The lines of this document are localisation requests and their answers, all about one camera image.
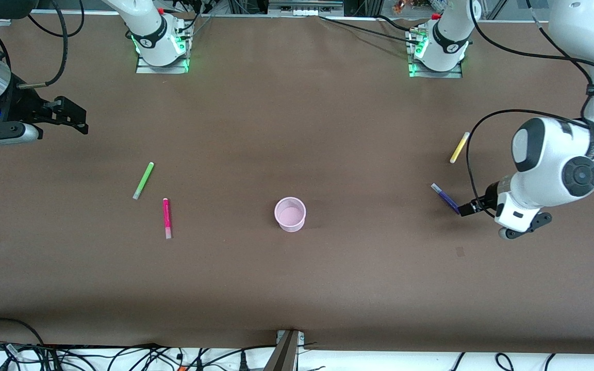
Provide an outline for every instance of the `green marker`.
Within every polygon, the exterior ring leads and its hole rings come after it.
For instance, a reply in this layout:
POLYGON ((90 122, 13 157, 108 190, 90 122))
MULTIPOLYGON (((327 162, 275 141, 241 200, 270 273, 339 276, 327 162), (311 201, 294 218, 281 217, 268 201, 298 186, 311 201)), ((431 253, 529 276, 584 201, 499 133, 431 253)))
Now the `green marker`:
POLYGON ((143 173, 141 177, 141 181, 139 182, 139 187, 137 187, 136 192, 134 192, 134 196, 132 198, 139 199, 139 195, 141 195, 141 191, 143 190, 144 186, 146 186, 146 181, 148 181, 148 176, 151 176, 151 171, 153 171, 153 167, 155 164, 152 162, 148 163, 148 167, 146 167, 146 172, 143 173))

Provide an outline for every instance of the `white floor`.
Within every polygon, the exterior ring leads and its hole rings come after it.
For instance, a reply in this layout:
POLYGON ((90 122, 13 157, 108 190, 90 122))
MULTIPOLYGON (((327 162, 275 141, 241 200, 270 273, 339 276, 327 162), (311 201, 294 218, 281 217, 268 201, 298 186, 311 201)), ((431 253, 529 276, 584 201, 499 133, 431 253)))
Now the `white floor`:
MULTIPOLYGON (((203 362, 207 362, 216 357, 226 354, 234 349, 212 349, 203 357, 203 362)), ((119 349, 81 349, 71 350, 80 355, 104 355, 113 356, 119 349)), ((182 348, 184 353, 183 365, 189 364, 195 359, 198 348, 182 348)), ((271 348, 248 350, 247 363, 250 369, 262 368, 269 359, 272 352, 271 348)), ((180 353, 178 348, 171 348, 163 353, 170 359, 177 361, 177 355, 180 353)), ((497 370, 501 369, 494 361, 495 353, 467 353, 459 365, 457 371, 469 370, 497 370)), ((135 352, 134 354, 118 357, 111 367, 111 371, 130 371, 130 367, 140 359, 145 359, 148 355, 146 350, 135 352)), ((308 350, 299 356, 299 371, 310 371, 312 369, 325 366, 323 371, 370 371, 370 370, 400 370, 400 371, 449 371, 459 353, 450 352, 358 352, 358 351, 329 351, 329 350, 308 350)), ((545 360, 548 354, 537 353, 508 353, 507 354, 515 371, 542 371, 545 366, 545 360)), ((36 361, 34 352, 27 350, 20 356, 27 361, 36 361)), ((6 359, 6 354, 0 351, 0 366, 6 359)), ((111 359, 88 357, 89 362, 97 371, 106 371, 111 359)), ((66 357, 66 362, 72 362, 76 366, 90 371, 90 367, 76 357, 66 357)), ((140 371, 145 361, 139 363, 133 371, 140 371)), ((229 371, 238 371, 240 369, 240 354, 230 356, 217 362, 219 366, 229 371)), ((80 371, 78 368, 69 364, 64 364, 65 371, 80 371)), ((10 364, 10 371, 18 371, 14 364, 10 364)), ((37 371, 38 364, 23 364, 20 371, 37 371)), ((166 362, 153 361, 147 371, 176 371, 177 366, 170 366, 166 362)), ((217 367, 208 367, 206 371, 215 371, 217 367)), ((566 355, 558 354, 552 359, 549 365, 549 371, 592 371, 594 370, 594 355, 566 355)))

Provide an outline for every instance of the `brown table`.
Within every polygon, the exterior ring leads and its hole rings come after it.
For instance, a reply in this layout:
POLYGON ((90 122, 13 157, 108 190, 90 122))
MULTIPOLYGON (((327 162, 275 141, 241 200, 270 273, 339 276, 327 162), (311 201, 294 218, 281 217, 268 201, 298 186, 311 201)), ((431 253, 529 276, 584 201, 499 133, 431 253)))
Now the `brown table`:
MULTIPOLYGON (((532 24, 485 28, 554 52, 532 24)), ((87 136, 44 125, 42 141, 0 147, 0 315, 48 343, 241 347, 296 327, 332 349, 594 352, 594 195, 505 242, 430 189, 471 199, 464 160, 448 157, 483 115, 578 115, 573 66, 475 37, 464 78, 409 78, 401 42, 247 18, 208 23, 188 74, 135 75, 124 32, 116 16, 89 16, 63 78, 40 91, 86 108, 87 136), (273 220, 287 195, 307 206, 295 234, 273 220)), ((54 74, 59 38, 27 20, 0 34, 15 73, 54 74)), ((479 186, 515 171, 509 143, 528 118, 478 132, 479 186)), ((31 340, 3 325, 0 339, 31 340)))

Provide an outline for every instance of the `metal frame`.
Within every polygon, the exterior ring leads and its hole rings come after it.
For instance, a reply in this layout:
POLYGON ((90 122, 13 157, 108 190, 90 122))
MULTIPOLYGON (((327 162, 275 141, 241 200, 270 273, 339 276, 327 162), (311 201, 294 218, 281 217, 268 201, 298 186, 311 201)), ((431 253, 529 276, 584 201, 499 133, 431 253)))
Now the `metal frame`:
POLYGON ((297 358, 297 347, 300 341, 303 344, 304 333, 297 330, 284 331, 283 335, 278 334, 280 341, 272 356, 269 357, 266 366, 262 371, 294 371, 297 358))

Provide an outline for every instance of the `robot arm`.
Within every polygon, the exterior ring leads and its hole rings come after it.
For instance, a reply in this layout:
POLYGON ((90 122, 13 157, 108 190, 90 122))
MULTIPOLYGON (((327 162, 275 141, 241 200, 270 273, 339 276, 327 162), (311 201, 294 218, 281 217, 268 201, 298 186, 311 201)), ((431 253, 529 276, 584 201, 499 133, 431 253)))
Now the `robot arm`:
POLYGON ((426 37, 415 58, 439 72, 450 71, 462 61, 473 31, 471 17, 481 17, 481 3, 473 0, 472 4, 469 0, 450 0, 440 19, 427 21, 426 37))
POLYGON ((64 96, 48 102, 34 89, 19 89, 20 84, 24 81, 0 61, 0 145, 41 139, 43 131, 35 125, 40 122, 89 132, 83 108, 64 96))
MULTIPOLYGON (((552 5, 551 38, 571 57, 594 62, 594 0, 552 5)), ((518 172, 488 187, 485 196, 460 207, 462 216, 486 209, 497 211, 502 230, 527 232, 543 207, 568 204, 594 192, 594 67, 586 66, 592 85, 579 125, 551 118, 523 124, 512 140, 518 172)))
POLYGON ((123 18, 139 55, 149 65, 168 65, 187 51, 185 39, 190 35, 186 33, 185 21, 160 14, 153 0, 103 1, 123 18))

